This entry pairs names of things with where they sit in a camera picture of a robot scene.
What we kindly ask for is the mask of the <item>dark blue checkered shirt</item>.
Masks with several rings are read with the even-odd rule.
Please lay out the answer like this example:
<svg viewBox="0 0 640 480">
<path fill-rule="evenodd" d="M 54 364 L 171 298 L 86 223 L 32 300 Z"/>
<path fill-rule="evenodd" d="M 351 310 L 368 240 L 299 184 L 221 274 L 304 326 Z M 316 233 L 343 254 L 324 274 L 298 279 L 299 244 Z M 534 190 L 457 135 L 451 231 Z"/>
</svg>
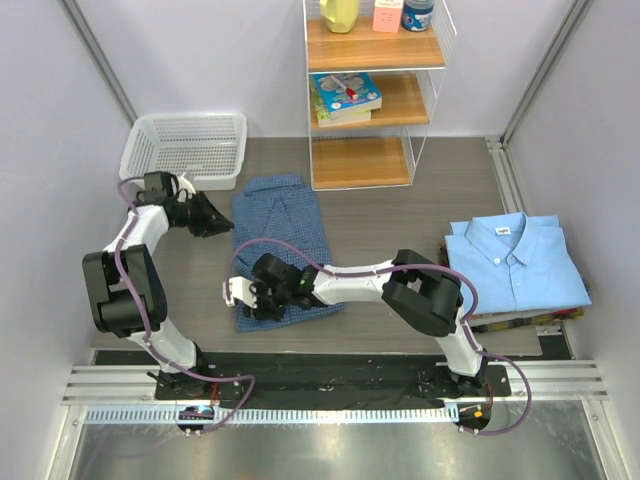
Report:
<svg viewBox="0 0 640 480">
<path fill-rule="evenodd" d="M 235 258 L 234 268 L 241 276 L 250 278 L 252 267 L 265 253 L 299 269 L 307 265 L 293 251 L 273 244 L 273 239 L 296 247 L 319 264 L 332 262 L 319 202 L 297 174 L 249 181 L 243 192 L 232 198 L 232 221 L 234 249 L 253 239 L 263 240 L 241 250 Z"/>
</svg>

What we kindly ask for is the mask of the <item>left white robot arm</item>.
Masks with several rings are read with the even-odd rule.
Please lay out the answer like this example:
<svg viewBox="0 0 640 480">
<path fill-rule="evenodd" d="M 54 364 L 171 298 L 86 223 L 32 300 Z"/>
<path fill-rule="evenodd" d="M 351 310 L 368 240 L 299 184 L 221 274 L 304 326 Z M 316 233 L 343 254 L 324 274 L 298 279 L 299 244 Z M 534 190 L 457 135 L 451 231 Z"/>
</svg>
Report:
<svg viewBox="0 0 640 480">
<path fill-rule="evenodd" d="M 199 346 L 169 319 L 168 303 L 152 254 L 172 228 L 197 238 L 234 228 L 202 191 L 183 175 L 152 171 L 120 181 L 118 190 L 139 182 L 128 204 L 125 225 L 102 250 L 82 259 L 82 270 L 96 328 L 126 339 L 159 365 L 158 386 L 193 399 L 205 397 L 213 375 Z"/>
</svg>

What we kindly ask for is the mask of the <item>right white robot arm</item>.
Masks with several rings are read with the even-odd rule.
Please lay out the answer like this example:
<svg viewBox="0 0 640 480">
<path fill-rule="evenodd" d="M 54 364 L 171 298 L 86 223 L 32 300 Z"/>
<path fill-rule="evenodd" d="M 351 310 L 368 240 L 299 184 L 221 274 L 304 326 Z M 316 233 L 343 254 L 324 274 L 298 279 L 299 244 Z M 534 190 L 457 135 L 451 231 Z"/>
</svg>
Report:
<svg viewBox="0 0 640 480">
<path fill-rule="evenodd" d="M 383 303 L 413 330 L 436 340 L 457 391 L 472 395 L 488 381 L 487 352 L 468 326 L 478 304 L 475 286 L 463 274 L 412 250 L 360 267 L 311 262 L 298 268 L 266 253 L 254 264 L 250 279 L 234 277 L 228 285 L 228 301 L 240 301 L 246 314 L 260 321 L 282 320 L 289 306 L 310 310 Z"/>
</svg>

